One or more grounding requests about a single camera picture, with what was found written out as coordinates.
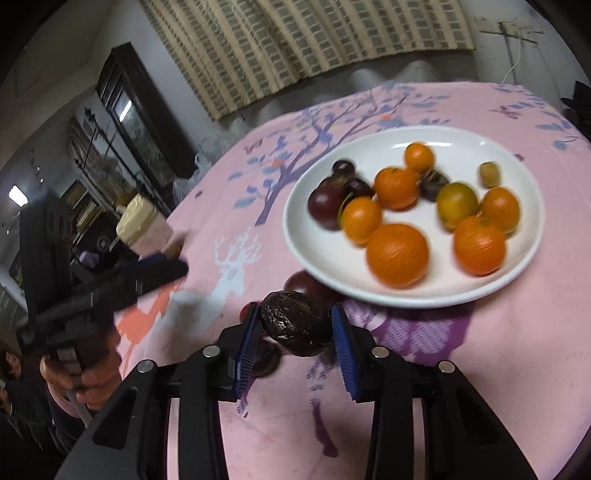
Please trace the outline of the left hand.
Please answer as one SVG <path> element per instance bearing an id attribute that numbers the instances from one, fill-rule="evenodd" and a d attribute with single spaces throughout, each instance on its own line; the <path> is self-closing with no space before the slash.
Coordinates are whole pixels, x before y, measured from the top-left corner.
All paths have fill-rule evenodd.
<path id="1" fill-rule="evenodd" d="M 90 411 L 100 410 L 121 383 L 121 356 L 116 350 L 119 342 L 120 335 L 112 327 L 106 336 L 107 354 L 81 374 L 76 399 Z M 73 389 L 74 385 L 66 370 L 47 355 L 42 357 L 39 368 L 53 402 L 68 415 L 78 418 L 74 405 L 67 399 L 66 391 Z"/>

